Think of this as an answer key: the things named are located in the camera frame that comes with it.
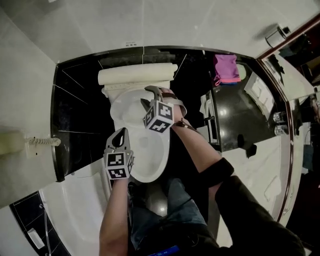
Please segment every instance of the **black sleeve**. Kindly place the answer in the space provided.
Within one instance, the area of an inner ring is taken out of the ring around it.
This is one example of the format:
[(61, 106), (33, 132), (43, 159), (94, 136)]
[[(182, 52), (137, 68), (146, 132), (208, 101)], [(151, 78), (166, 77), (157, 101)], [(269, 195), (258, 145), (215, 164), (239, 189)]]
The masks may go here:
[(231, 248), (221, 248), (226, 254), (305, 255), (299, 238), (274, 221), (237, 176), (222, 183), (215, 200), (232, 238)]

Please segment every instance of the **toilet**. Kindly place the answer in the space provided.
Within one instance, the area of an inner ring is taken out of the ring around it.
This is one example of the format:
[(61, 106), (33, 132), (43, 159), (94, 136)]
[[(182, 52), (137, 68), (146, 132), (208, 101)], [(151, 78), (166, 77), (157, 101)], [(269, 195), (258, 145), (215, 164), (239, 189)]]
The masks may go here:
[(145, 128), (146, 110), (140, 99), (152, 100), (154, 94), (146, 86), (170, 88), (178, 66), (155, 63), (115, 67), (99, 72), (102, 93), (111, 103), (110, 115), (115, 130), (127, 128), (134, 165), (131, 175), (142, 183), (155, 181), (164, 171), (170, 148), (170, 131), (158, 133)]

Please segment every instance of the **white bathtub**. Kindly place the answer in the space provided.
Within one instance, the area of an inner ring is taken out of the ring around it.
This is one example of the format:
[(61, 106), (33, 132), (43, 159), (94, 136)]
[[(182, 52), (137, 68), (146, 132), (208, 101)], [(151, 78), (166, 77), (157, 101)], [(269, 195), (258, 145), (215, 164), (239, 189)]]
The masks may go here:
[(39, 191), (47, 214), (73, 256), (99, 255), (99, 231), (111, 186), (102, 159)]

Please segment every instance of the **forearm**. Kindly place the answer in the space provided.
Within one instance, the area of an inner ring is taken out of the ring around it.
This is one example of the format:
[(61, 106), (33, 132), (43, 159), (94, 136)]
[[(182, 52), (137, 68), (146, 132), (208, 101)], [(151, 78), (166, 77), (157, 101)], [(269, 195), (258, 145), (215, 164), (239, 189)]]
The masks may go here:
[(199, 173), (222, 159), (219, 153), (199, 133), (180, 126), (173, 126), (172, 129), (183, 142)]
[(100, 256), (127, 255), (128, 180), (116, 180), (100, 228)]

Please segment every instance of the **pink towel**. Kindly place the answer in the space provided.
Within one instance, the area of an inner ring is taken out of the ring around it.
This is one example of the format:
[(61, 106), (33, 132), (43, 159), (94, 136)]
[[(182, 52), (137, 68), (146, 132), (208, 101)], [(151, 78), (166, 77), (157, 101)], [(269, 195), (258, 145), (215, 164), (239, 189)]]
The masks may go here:
[(237, 56), (235, 55), (214, 55), (214, 81), (216, 86), (218, 86), (220, 83), (237, 83), (241, 81), (236, 64), (236, 59)]

